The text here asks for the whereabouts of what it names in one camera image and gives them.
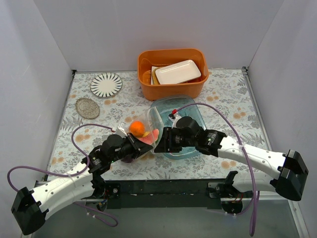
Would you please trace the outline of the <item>orange mandarin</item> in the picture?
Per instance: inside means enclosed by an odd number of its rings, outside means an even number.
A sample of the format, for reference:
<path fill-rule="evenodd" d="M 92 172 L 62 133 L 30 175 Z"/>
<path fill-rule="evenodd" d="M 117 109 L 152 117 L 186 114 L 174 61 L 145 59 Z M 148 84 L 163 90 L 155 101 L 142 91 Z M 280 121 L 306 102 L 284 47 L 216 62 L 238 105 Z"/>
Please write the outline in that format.
<path fill-rule="evenodd" d="M 145 133 L 145 125 L 141 121 L 134 121 L 129 126 L 129 132 L 135 137 L 143 137 Z"/>

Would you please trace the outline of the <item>watermelon slice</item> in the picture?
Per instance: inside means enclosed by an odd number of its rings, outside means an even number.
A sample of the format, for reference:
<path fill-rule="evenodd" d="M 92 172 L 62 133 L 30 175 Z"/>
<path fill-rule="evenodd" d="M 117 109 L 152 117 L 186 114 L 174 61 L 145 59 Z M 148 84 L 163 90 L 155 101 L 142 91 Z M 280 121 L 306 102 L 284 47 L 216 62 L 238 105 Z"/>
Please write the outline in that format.
<path fill-rule="evenodd" d="M 159 137 L 159 130 L 158 129 L 154 129 L 153 131 L 150 131 L 150 134 L 145 136 L 145 137 L 139 137 L 138 140 L 140 140 L 141 142 L 151 145 L 154 144 Z"/>

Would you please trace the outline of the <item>clear zip top bag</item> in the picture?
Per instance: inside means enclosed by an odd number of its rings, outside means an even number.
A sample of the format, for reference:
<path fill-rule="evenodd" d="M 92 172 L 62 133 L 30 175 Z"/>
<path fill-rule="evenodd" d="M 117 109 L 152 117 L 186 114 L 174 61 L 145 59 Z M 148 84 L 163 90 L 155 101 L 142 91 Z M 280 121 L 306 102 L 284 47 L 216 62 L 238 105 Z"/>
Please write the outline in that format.
<path fill-rule="evenodd" d="M 153 108 L 149 108 L 149 109 L 145 110 L 141 115 L 137 116 L 132 122 L 137 121 L 137 120 L 141 121 L 145 125 L 145 132 L 146 131 L 153 131 L 154 129 L 159 130 L 158 140 L 154 144 L 151 144 L 153 148 L 152 148 L 152 150 L 150 150 L 146 154 L 148 154 L 150 152 L 153 153 L 154 149 L 157 147 L 157 145 L 162 137 L 162 132 L 163 132 L 163 128 L 164 128 L 161 116 L 158 113 L 158 110 L 156 109 L 156 107 L 153 107 Z M 130 133 L 129 132 L 130 124 L 127 124 L 127 128 L 126 128 L 127 134 Z"/>

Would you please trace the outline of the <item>purple sweet potato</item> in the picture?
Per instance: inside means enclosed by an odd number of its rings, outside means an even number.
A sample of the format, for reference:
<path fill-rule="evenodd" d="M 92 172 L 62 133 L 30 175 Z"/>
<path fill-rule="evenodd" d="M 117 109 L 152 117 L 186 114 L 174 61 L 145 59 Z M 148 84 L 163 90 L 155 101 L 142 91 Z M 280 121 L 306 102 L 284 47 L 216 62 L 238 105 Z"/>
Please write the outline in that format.
<path fill-rule="evenodd" d="M 134 157 L 126 156 L 126 157 L 122 158 L 121 161 L 124 163 L 132 163 L 134 161 Z"/>

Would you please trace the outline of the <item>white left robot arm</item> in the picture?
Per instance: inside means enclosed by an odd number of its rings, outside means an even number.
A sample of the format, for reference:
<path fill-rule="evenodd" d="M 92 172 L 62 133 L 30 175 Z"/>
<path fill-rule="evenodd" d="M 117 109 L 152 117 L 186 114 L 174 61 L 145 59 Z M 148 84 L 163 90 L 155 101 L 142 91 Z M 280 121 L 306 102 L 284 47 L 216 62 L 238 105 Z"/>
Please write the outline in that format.
<path fill-rule="evenodd" d="M 110 169 L 111 164 L 121 159 L 137 159 L 153 150 L 157 139 L 158 136 L 151 132 L 140 138 L 131 133 L 125 137 L 112 134 L 67 174 L 31 190 L 20 189 L 11 212 L 22 233 L 25 236 L 32 234 L 51 215 L 77 200 L 103 197 L 106 183 L 101 175 Z"/>

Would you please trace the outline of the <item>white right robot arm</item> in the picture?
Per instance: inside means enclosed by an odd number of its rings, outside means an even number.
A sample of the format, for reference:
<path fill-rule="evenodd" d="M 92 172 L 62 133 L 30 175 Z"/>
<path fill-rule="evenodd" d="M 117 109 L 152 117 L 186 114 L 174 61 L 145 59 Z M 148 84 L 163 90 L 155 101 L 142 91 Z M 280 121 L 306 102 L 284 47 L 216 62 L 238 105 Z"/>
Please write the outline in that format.
<path fill-rule="evenodd" d="M 249 191 L 272 191 L 292 201 L 302 199 L 309 171 L 297 151 L 289 150 L 284 154 L 248 144 L 241 146 L 223 132 L 203 129 L 191 117 L 182 117 L 175 127 L 163 129 L 154 152 L 176 153 L 185 147 L 194 147 L 202 154 L 251 165 L 261 171 L 253 175 L 232 171 L 221 183 L 211 187 L 212 193 L 235 197 Z"/>

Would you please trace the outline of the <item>clear blue glass tray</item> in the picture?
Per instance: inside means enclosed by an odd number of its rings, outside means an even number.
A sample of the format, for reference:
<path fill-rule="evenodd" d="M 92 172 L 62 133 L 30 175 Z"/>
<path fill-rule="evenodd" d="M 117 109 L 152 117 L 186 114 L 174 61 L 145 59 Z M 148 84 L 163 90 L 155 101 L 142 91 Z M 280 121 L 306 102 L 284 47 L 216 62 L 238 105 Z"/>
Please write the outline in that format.
<path fill-rule="evenodd" d="M 169 118 L 169 114 L 171 114 L 174 109 L 178 109 L 182 106 L 192 104 L 194 102 L 195 101 L 189 96 L 176 95 L 154 101 L 151 105 L 151 108 L 156 107 L 158 113 L 161 116 L 164 126 L 172 127 L 173 121 Z M 197 105 L 186 107 L 182 109 L 178 114 L 181 117 L 191 117 L 198 123 L 199 126 L 201 126 L 203 129 L 206 129 L 205 122 Z M 164 153 L 166 157 L 173 160 L 188 159 L 191 157 L 199 156 L 200 154 L 201 153 L 197 151 L 194 147 L 183 148 L 182 151 L 179 153 Z"/>

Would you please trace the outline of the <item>brown speckled plate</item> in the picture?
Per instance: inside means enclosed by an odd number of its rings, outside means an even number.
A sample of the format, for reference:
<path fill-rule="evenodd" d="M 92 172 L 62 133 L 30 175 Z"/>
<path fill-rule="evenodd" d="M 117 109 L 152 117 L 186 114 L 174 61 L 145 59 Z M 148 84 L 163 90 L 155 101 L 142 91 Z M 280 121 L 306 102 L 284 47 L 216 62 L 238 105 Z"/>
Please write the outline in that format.
<path fill-rule="evenodd" d="M 95 119 L 100 115 L 99 105 L 89 98 L 80 98 L 75 103 L 77 113 L 85 119 Z"/>

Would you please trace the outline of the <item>white rectangular tray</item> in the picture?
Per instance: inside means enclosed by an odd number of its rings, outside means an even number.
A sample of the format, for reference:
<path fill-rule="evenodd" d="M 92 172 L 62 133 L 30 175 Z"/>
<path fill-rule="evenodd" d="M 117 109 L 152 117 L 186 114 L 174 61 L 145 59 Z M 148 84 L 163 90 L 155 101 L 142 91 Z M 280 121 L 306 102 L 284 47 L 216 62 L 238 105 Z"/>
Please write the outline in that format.
<path fill-rule="evenodd" d="M 156 68 L 154 74 L 161 85 L 185 83 L 201 76 L 199 68 L 191 59 Z"/>

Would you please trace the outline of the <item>blue striped white plate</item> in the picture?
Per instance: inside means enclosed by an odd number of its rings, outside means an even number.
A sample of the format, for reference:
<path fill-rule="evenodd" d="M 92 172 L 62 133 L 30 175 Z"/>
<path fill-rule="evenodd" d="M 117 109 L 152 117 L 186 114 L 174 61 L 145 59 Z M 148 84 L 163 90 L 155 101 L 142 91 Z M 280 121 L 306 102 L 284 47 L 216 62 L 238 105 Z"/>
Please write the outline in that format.
<path fill-rule="evenodd" d="M 97 75 L 90 84 L 91 92 L 101 98 L 110 98 L 122 89 L 121 77 L 112 72 Z"/>

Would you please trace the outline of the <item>orange plastic basin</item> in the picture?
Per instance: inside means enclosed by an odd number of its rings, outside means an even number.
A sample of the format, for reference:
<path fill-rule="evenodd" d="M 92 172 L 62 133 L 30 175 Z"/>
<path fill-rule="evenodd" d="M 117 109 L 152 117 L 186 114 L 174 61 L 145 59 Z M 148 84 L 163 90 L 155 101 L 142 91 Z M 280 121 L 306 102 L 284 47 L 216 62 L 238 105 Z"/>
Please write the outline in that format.
<path fill-rule="evenodd" d="M 196 98 L 208 77 L 205 56 L 197 49 L 151 50 L 138 56 L 138 79 L 149 101 L 173 95 Z"/>

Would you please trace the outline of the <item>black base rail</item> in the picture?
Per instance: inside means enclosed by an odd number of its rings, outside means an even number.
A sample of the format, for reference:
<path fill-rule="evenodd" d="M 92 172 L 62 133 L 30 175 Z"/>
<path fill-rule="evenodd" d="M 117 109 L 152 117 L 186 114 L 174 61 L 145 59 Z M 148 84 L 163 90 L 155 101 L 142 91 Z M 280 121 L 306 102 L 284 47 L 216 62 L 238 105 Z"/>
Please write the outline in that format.
<path fill-rule="evenodd" d="M 203 207 L 240 213 L 244 198 L 251 198 L 247 189 L 239 192 L 231 178 L 225 179 L 159 179 L 105 181 L 88 202 L 99 211 L 121 208 L 184 208 Z"/>

